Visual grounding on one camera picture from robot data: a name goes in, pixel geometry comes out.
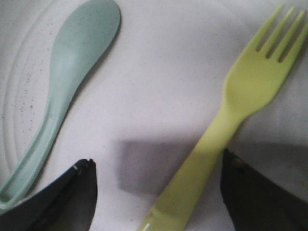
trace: fork head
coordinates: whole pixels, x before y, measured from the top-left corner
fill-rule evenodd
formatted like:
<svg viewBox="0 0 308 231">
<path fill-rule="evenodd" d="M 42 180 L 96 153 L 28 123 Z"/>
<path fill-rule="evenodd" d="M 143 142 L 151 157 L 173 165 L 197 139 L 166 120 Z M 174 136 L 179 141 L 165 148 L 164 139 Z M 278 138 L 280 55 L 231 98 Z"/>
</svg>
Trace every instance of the fork head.
<svg viewBox="0 0 308 231">
<path fill-rule="evenodd" d="M 224 83 L 222 105 L 243 118 L 272 101 L 305 43 L 308 34 L 305 11 L 300 11 L 282 36 L 294 11 L 291 8 L 261 44 L 281 9 L 282 4 L 257 31 Z"/>
</svg>

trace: white plate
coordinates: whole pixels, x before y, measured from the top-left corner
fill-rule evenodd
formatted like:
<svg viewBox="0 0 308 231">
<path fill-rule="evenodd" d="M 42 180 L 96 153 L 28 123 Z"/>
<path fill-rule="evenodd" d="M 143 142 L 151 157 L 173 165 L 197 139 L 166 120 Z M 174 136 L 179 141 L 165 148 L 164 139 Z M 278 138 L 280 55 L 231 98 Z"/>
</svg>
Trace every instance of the white plate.
<svg viewBox="0 0 308 231">
<path fill-rule="evenodd" d="M 83 2 L 0 1 L 0 183 L 41 120 L 56 33 Z M 122 12 L 116 43 L 82 85 L 30 193 L 78 159 L 94 159 L 99 194 L 92 231 L 136 230 L 215 116 L 229 68 L 280 3 L 116 2 Z M 308 10 L 306 0 L 285 2 Z M 308 201 L 307 71 L 306 51 L 275 100 L 243 124 L 232 145 L 253 167 Z M 250 154 L 252 148 L 262 150 L 260 157 Z M 220 195 L 219 173 L 220 167 L 187 231 L 234 229 Z"/>
</svg>

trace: mint green spoon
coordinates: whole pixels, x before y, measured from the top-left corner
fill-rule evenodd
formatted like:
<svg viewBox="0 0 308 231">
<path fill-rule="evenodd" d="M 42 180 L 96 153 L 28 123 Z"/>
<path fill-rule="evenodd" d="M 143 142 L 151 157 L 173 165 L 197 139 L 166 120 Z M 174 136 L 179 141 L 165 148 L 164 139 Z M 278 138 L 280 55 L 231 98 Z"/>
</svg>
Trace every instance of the mint green spoon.
<svg viewBox="0 0 308 231">
<path fill-rule="evenodd" d="M 45 116 L 23 158 L 0 187 L 0 209 L 15 205 L 42 168 L 83 78 L 112 43 L 120 25 L 113 0 L 91 0 L 62 25 L 52 48 Z"/>
</svg>

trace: cutlery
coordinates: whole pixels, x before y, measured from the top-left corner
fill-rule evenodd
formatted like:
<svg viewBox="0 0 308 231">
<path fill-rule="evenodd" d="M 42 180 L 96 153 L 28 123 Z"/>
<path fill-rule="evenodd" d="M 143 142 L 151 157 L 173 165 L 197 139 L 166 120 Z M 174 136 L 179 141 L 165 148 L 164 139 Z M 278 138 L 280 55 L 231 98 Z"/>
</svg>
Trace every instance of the cutlery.
<svg viewBox="0 0 308 231">
<path fill-rule="evenodd" d="M 91 0 L 64 22 L 51 52 L 43 121 L 13 173 L 0 187 L 0 209 L 24 197 L 42 168 L 81 81 L 112 43 L 120 10 L 112 0 Z"/>
<path fill-rule="evenodd" d="M 294 11 L 290 8 L 263 43 L 282 7 L 281 4 L 257 31 L 234 63 L 224 82 L 218 114 L 160 194 L 138 231 L 183 230 L 237 128 L 277 94 L 308 34 L 308 23 L 300 33 L 297 32 L 305 14 L 305 11 L 300 11 L 280 40 L 281 32 Z M 291 44 L 295 35 L 298 37 Z"/>
</svg>

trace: plastic fork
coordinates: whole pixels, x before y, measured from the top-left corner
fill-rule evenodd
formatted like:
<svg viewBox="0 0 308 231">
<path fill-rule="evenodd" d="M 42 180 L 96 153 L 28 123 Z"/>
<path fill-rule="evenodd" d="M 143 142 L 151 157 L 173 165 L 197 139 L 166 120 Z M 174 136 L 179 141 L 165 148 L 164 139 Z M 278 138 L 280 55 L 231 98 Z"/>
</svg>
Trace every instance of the plastic fork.
<svg viewBox="0 0 308 231">
<path fill-rule="evenodd" d="M 281 35 L 293 14 L 294 8 L 291 8 L 263 43 L 281 9 L 282 4 L 236 60 L 225 80 L 218 114 L 150 209 L 138 231 L 183 230 L 223 149 L 237 128 L 277 94 L 308 34 L 308 23 L 303 20 L 305 11 L 300 11 L 287 32 Z"/>
</svg>

